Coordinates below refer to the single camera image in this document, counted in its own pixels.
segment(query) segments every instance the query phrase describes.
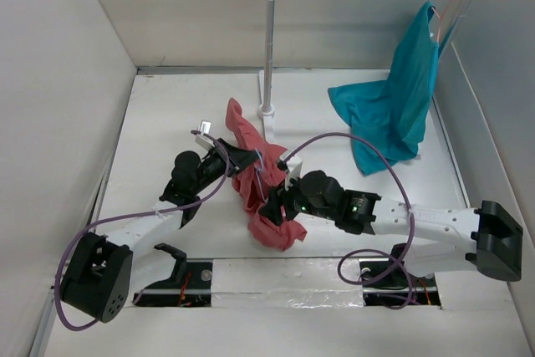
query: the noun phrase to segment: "white wall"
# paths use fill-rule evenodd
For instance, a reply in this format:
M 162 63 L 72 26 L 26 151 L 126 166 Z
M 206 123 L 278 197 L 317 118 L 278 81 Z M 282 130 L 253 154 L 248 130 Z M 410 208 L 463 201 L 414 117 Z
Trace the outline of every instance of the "white wall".
M 262 65 L 264 0 L 100 1 L 137 65 Z M 274 64 L 389 67 L 424 1 L 279 0 Z
M 135 68 L 97 0 L 0 0 L 0 355 L 27 355 Z
M 450 51 L 441 64 L 437 86 L 439 105 L 471 202 L 499 201 L 525 223 L 522 281 L 510 289 L 532 350 L 534 18 L 535 0 L 475 0 L 454 41 L 465 71 Z

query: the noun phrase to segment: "teal towel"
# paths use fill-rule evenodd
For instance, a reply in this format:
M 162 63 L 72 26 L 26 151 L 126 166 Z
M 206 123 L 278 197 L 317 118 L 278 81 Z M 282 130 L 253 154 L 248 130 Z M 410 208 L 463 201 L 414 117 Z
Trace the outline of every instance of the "teal towel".
M 388 79 L 329 88 L 329 98 L 351 132 L 374 144 L 391 165 L 418 154 L 438 70 L 438 43 L 430 38 L 433 4 L 425 3 L 398 44 Z M 352 141 L 364 175 L 385 165 L 367 146 Z

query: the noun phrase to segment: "looped purple cable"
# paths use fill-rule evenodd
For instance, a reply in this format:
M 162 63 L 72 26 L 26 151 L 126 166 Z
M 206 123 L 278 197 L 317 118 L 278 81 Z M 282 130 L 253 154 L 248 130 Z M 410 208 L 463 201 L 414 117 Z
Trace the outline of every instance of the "looped purple cable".
M 353 135 L 353 134 L 349 134 L 349 133 L 332 132 L 332 133 L 324 133 L 324 134 L 321 134 L 321 135 L 317 135 L 314 138 L 311 138 L 310 140 L 302 143 L 295 150 L 290 152 L 290 154 L 286 157 L 284 162 L 285 163 L 288 162 L 293 156 L 295 156 L 298 152 L 300 152 L 304 147 L 312 144 L 313 142 L 315 142 L 317 140 L 321 140 L 322 138 L 325 138 L 325 137 L 347 137 L 347 138 L 350 138 L 352 140 L 356 140 L 358 142 L 361 142 L 364 145 L 367 145 L 383 161 L 383 163 L 385 164 L 386 168 L 388 169 L 388 171 L 390 172 L 390 174 L 394 178 L 395 184 L 400 189 L 401 195 L 403 196 L 403 200 L 405 202 L 405 206 L 407 208 L 407 213 L 409 214 L 409 225 L 410 225 L 409 237 L 407 238 L 407 243 L 403 247 L 403 250 L 401 251 L 401 254 L 397 258 L 394 258 L 391 255 L 389 255 L 387 252 L 384 252 L 384 251 L 381 251 L 381 250 L 375 250 L 373 248 L 363 248 L 363 249 L 360 249 L 360 250 L 355 250 L 355 251 L 352 251 L 352 252 L 344 255 L 342 257 L 342 259 L 340 259 L 338 267 L 337 267 L 337 273 L 338 273 L 339 278 L 342 281 L 346 282 L 347 284 L 353 284 L 353 285 L 356 285 L 356 286 L 362 286 L 364 284 L 370 285 L 370 284 L 373 284 L 373 283 L 377 283 L 381 279 L 386 278 L 388 275 L 390 275 L 395 269 L 399 268 L 401 270 L 401 272 L 403 272 L 403 274 L 407 278 L 407 287 L 408 287 L 409 291 L 407 293 L 407 297 L 404 298 L 405 301 L 400 306 L 393 307 L 393 309 L 402 309 L 402 308 L 406 307 L 407 305 L 409 305 L 410 303 L 413 303 L 412 294 L 413 294 L 413 291 L 414 291 L 413 285 L 412 285 L 412 280 L 410 279 L 409 272 L 407 271 L 407 269 L 403 265 L 403 258 L 405 258 L 405 256 L 409 252 L 410 246 L 411 246 L 411 244 L 412 244 L 412 242 L 414 240 L 414 237 L 415 237 L 415 217 L 414 217 L 414 213 L 412 213 L 412 205 L 410 204 L 409 197 L 407 196 L 407 192 L 405 191 L 405 188 L 401 184 L 400 178 L 395 174 L 394 169 L 392 169 L 392 166 L 390 165 L 390 163 L 388 163 L 388 161 L 386 160 L 385 156 L 381 153 L 381 151 L 378 150 L 372 143 L 370 143 L 369 141 L 365 140 L 364 138 L 361 138 L 361 137 L 358 137 L 357 135 Z M 392 264 L 386 270 L 384 270 L 382 273 L 380 273 L 379 275 L 377 275 L 377 276 L 375 276 L 375 277 L 373 277 L 371 279 L 367 279 L 365 281 L 364 280 L 356 280 L 355 281 L 355 280 L 347 279 L 342 274 L 342 265 L 344 265 L 344 262 L 347 261 L 349 258 L 353 257 L 354 255 L 362 254 L 364 252 L 372 252 L 372 253 L 375 253 L 375 254 L 379 254 L 380 256 L 386 257 L 390 261 L 392 261 Z
M 159 213 L 171 213 L 171 212 L 185 211 L 186 209 L 197 207 L 197 206 L 201 205 L 204 201 L 206 201 L 206 200 L 212 198 L 213 196 L 215 196 L 216 193 L 223 186 L 223 183 L 225 182 L 225 180 L 227 178 L 227 173 L 230 171 L 230 167 L 231 167 L 231 165 L 230 165 L 230 156 L 228 155 L 227 150 L 225 149 L 225 147 L 223 145 L 221 145 L 221 143 L 218 140 L 216 140 L 214 137 L 212 137 L 212 136 L 210 136 L 208 134 L 201 133 L 199 130 L 192 130 L 191 133 L 193 135 L 197 135 L 197 134 L 204 135 L 206 138 L 211 140 L 214 143 L 214 145 L 225 156 L 225 163 L 226 163 L 225 174 L 223 175 L 223 177 L 221 178 L 221 180 L 217 184 L 216 188 L 214 188 L 213 191 L 210 192 L 210 194 L 208 194 L 207 196 L 205 196 L 201 200 L 193 202 L 193 203 L 188 204 L 188 205 L 184 205 L 182 207 L 172 207 L 172 208 L 162 209 L 160 211 L 129 213 L 127 215 L 120 215 L 118 217 L 107 217 L 105 219 L 100 219 L 100 220 L 98 220 L 96 222 L 91 223 L 90 225 L 84 227 L 82 230 L 80 230 L 78 233 L 76 233 L 76 235 L 71 240 L 71 242 L 69 243 L 67 248 L 65 248 L 65 251 L 64 251 L 63 255 L 59 259 L 58 269 L 56 270 L 56 276 L 54 278 L 54 283 L 53 283 L 54 304 L 56 306 L 56 311 L 58 312 L 59 320 L 61 321 L 61 323 L 64 325 L 65 328 L 67 328 L 69 330 L 73 330 L 75 332 L 78 332 L 80 330 L 85 330 L 87 328 L 90 328 L 91 326 L 95 325 L 98 322 L 96 319 L 94 319 L 93 321 L 91 321 L 91 322 L 89 322 L 87 324 L 84 324 L 84 325 L 80 325 L 80 326 L 72 325 L 69 322 L 69 320 L 67 319 L 67 317 L 65 316 L 65 312 L 64 312 L 63 307 L 61 305 L 61 295 L 60 295 L 59 291 L 60 291 L 60 287 L 61 287 L 61 276 L 62 276 L 63 270 L 65 268 L 65 263 L 67 262 L 67 259 L 69 258 L 69 256 L 70 256 L 71 252 L 73 251 L 74 247 L 79 242 L 79 240 L 84 236 L 84 234 L 86 234 L 91 229 L 93 229 L 93 228 L 95 228 L 97 226 L 104 225 L 105 223 L 122 221 L 122 220 L 125 220 L 125 219 L 134 219 L 134 218 L 139 218 L 139 217 L 151 217 L 151 216 L 157 215 Z

